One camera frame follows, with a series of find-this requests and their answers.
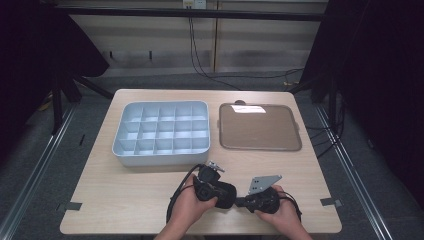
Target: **wooden table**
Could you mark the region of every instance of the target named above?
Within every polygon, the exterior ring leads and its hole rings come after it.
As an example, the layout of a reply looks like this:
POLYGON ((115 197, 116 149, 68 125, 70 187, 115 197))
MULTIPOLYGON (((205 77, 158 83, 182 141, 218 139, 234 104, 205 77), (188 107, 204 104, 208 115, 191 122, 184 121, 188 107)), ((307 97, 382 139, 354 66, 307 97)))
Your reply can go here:
MULTIPOLYGON (((320 199, 330 193, 302 117, 290 93, 247 91, 192 91, 122 89, 116 92, 97 136, 71 202, 80 210, 65 213, 64 234, 157 234, 165 225, 169 198, 191 166, 126 168, 112 153, 112 144, 124 107, 136 101, 201 100, 209 107, 209 159, 225 169, 220 181, 233 184, 239 197, 247 195, 252 177, 282 175, 277 182, 297 200, 302 222, 313 234, 336 233, 341 223, 333 205, 320 199), (300 128, 303 147, 296 152, 228 150, 219 144, 219 106, 226 102, 289 106, 300 128)), ((246 208, 214 208, 187 232, 212 234, 277 234, 246 208)))

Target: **plastic organizer tray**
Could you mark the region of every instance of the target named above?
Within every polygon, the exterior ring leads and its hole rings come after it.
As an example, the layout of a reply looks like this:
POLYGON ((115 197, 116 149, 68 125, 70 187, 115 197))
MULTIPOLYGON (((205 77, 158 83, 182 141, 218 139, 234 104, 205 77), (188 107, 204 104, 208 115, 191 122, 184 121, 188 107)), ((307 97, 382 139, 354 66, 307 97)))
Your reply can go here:
POLYGON ((204 163, 209 147, 205 102, 133 102, 124 108, 112 151, 124 166, 158 166, 204 163))

